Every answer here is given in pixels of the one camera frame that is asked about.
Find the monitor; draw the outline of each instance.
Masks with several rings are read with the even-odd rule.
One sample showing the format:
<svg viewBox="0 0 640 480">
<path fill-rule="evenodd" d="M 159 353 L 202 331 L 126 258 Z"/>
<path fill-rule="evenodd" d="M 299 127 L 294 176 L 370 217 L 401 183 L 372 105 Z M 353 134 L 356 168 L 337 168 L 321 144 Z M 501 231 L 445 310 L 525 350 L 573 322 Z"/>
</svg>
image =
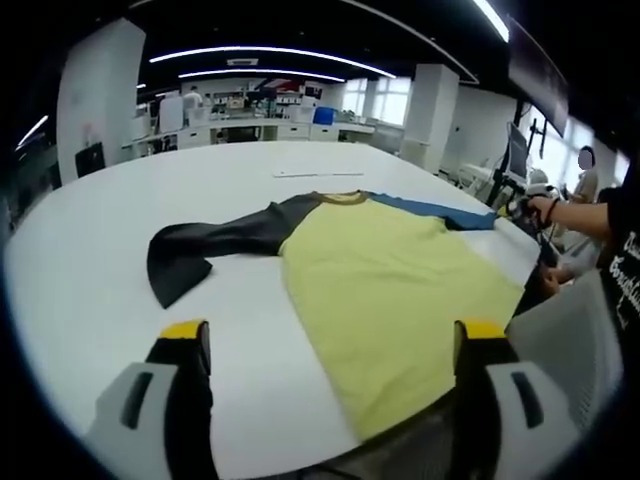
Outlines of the monitor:
<svg viewBox="0 0 640 480">
<path fill-rule="evenodd" d="M 527 183 L 527 139 L 518 127 L 509 124 L 509 176 L 521 183 Z"/>
<path fill-rule="evenodd" d="M 569 85 L 538 42 L 512 18 L 509 53 L 509 79 L 563 137 L 569 117 Z"/>
</svg>

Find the ceiling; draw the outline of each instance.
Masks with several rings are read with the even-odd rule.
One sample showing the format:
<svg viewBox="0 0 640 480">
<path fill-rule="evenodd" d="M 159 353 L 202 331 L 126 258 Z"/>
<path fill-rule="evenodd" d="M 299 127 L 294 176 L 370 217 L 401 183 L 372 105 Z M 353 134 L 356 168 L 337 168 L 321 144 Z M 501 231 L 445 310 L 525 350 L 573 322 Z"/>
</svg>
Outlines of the ceiling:
<svg viewBox="0 0 640 480">
<path fill-rule="evenodd" d="M 217 53 L 148 62 L 154 56 L 186 49 L 267 45 L 341 56 L 398 76 L 411 76 L 416 63 L 444 62 L 464 80 L 471 80 L 466 71 L 472 73 L 480 88 L 518 95 L 507 80 L 507 45 L 472 0 L 358 0 L 426 36 L 457 63 L 352 1 L 143 0 L 135 8 L 130 8 L 135 3 L 132 0 L 96 0 L 80 6 L 74 2 L 73 7 L 67 0 L 47 2 L 32 23 L 40 40 L 31 39 L 13 55 L 18 66 L 13 78 L 16 91 L 25 91 L 25 85 L 31 90 L 10 99 L 12 110 L 18 113 L 11 141 L 19 139 L 43 114 L 55 114 L 66 49 L 123 15 L 147 33 L 140 82 L 147 84 L 149 93 L 178 85 L 181 73 L 226 68 L 228 58 L 258 58 L 260 68 L 347 79 L 378 76 L 337 62 L 277 53 Z M 558 5 L 566 2 L 551 0 L 490 2 L 503 17 L 516 18 L 559 66 L 571 88 L 571 115 L 594 127 L 612 148 L 635 155 L 640 138 L 640 82 L 634 73 L 640 37 L 633 38 L 632 3 L 601 2 L 596 8 L 583 2 Z M 74 15 L 67 15 L 72 9 Z M 53 123 L 48 122 L 47 128 L 53 128 Z"/>
</svg>

